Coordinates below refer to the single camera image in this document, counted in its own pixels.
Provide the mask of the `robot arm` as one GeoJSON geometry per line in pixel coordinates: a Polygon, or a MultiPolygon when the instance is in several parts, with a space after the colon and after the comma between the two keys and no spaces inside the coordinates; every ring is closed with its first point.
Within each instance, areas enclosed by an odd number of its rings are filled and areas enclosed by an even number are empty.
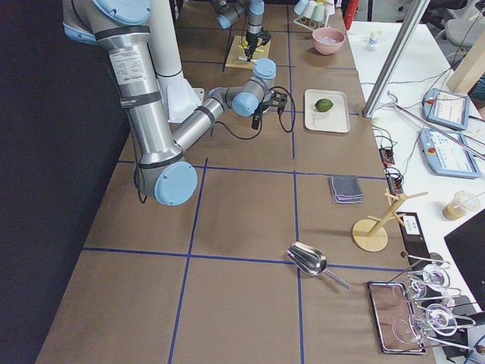
{"type": "Polygon", "coordinates": [[[258,120],[277,96],[277,67],[254,51],[270,41],[263,29],[264,2],[213,2],[217,20],[228,28],[244,17],[248,23],[246,60],[252,75],[242,86],[218,87],[198,94],[183,75],[174,13],[167,1],[65,1],[64,31],[69,39],[99,46],[108,53],[127,112],[136,156],[137,190],[168,206],[194,193],[198,176],[186,151],[231,110],[258,120]]]}
{"type": "Polygon", "coordinates": [[[270,42],[271,35],[262,25],[265,7],[263,0],[234,2],[213,0],[210,1],[210,4],[217,15],[217,22],[224,30],[234,25],[241,17],[245,17],[247,42],[243,57],[245,61],[252,61],[256,49],[270,42]]]}

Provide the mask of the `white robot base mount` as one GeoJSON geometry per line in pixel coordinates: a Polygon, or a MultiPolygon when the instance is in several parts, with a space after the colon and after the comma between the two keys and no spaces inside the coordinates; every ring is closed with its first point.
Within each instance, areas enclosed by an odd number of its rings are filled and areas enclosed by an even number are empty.
{"type": "Polygon", "coordinates": [[[149,51],[169,122],[181,123],[202,104],[205,91],[184,77],[170,2],[154,0],[149,17],[149,51]]]}

